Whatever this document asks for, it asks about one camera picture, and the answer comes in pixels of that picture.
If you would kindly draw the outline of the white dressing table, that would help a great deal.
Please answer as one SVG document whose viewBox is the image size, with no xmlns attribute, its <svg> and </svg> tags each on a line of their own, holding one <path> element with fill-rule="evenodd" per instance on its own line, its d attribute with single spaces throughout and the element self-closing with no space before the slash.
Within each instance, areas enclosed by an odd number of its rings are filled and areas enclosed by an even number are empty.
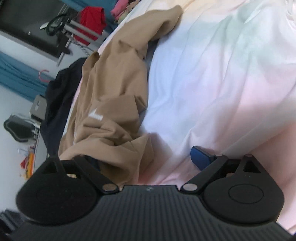
<svg viewBox="0 0 296 241">
<path fill-rule="evenodd" d="M 47 158 L 48 151 L 42 135 L 39 134 L 35 144 L 34 171 L 38 169 Z"/>
</svg>

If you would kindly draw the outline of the tan hoodie jacket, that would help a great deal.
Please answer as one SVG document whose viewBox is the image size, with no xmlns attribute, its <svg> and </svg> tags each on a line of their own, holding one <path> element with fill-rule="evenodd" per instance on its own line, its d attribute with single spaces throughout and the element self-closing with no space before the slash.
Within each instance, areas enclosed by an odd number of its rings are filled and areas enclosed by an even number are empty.
<svg viewBox="0 0 296 241">
<path fill-rule="evenodd" d="M 168 34 L 182 13 L 180 6 L 148 11 L 124 24 L 102 53 L 86 59 L 80 92 L 60 141 L 61 160 L 89 156 L 115 184 L 137 184 L 154 158 L 149 135 L 138 132 L 139 115 L 148 102 L 148 43 Z"/>
</svg>

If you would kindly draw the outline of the left blue curtain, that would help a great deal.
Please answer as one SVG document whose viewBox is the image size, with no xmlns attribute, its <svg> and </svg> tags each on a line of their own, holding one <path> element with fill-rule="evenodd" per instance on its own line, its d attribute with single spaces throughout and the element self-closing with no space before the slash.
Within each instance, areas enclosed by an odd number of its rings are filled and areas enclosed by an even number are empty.
<svg viewBox="0 0 296 241">
<path fill-rule="evenodd" d="M 48 83 L 53 80 L 46 71 L 34 68 L 1 52 L 1 85 L 33 102 L 37 95 L 45 96 Z"/>
</svg>

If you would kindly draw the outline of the dark navy garment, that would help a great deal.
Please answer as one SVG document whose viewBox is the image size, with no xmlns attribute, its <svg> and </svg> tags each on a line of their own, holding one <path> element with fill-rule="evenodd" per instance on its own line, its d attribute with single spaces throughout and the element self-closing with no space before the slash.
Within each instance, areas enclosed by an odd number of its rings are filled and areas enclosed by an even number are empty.
<svg viewBox="0 0 296 241">
<path fill-rule="evenodd" d="M 48 154 L 57 156 L 73 98 L 82 78 L 82 66 L 86 58 L 80 58 L 69 67 L 60 70 L 49 82 L 45 99 L 45 118 L 41 124 L 41 136 Z"/>
</svg>

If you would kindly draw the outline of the silver tripod stand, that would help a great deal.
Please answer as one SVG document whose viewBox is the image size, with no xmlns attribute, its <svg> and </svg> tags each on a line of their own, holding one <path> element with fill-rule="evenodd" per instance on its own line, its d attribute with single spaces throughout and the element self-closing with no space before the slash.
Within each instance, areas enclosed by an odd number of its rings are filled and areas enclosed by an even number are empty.
<svg viewBox="0 0 296 241">
<path fill-rule="evenodd" d="M 58 36 L 61 34 L 68 39 L 65 48 L 71 44 L 79 47 L 79 49 L 86 55 L 90 55 L 90 51 L 95 48 L 99 48 L 102 43 L 109 36 L 106 30 L 103 30 L 101 34 L 96 33 L 94 30 L 81 25 L 67 14 L 60 14 L 54 17 L 49 22 L 43 23 L 39 30 L 45 30 L 48 36 Z"/>
</svg>

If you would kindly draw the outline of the red garment on stand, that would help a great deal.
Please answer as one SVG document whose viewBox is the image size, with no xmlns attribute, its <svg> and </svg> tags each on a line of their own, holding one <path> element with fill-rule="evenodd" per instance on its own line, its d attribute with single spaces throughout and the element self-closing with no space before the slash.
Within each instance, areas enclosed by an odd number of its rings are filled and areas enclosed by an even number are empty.
<svg viewBox="0 0 296 241">
<path fill-rule="evenodd" d="M 102 7 L 87 6 L 78 14 L 78 23 L 102 35 L 107 23 Z"/>
</svg>

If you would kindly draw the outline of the pink garment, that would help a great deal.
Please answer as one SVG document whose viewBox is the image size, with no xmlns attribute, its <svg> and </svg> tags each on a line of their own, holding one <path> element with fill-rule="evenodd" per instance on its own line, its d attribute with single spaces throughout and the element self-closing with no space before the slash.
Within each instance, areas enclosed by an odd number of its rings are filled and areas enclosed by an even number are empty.
<svg viewBox="0 0 296 241">
<path fill-rule="evenodd" d="M 111 15 L 115 19 L 118 19 L 122 12 L 125 10 L 125 8 L 128 6 L 128 4 L 129 0 L 118 0 L 114 8 L 110 11 Z"/>
</svg>

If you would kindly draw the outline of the pastel tie-dye bed sheet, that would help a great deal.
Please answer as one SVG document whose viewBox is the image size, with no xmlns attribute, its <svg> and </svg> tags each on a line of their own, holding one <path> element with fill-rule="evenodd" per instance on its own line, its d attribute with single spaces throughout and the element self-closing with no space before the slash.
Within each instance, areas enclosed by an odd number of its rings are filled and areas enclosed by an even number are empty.
<svg viewBox="0 0 296 241">
<path fill-rule="evenodd" d="M 142 1 L 96 53 L 127 22 L 175 6 L 177 24 L 144 59 L 138 132 L 154 158 L 132 185 L 181 187 L 200 171 L 194 146 L 253 154 L 285 194 L 280 224 L 295 229 L 295 1 Z"/>
</svg>

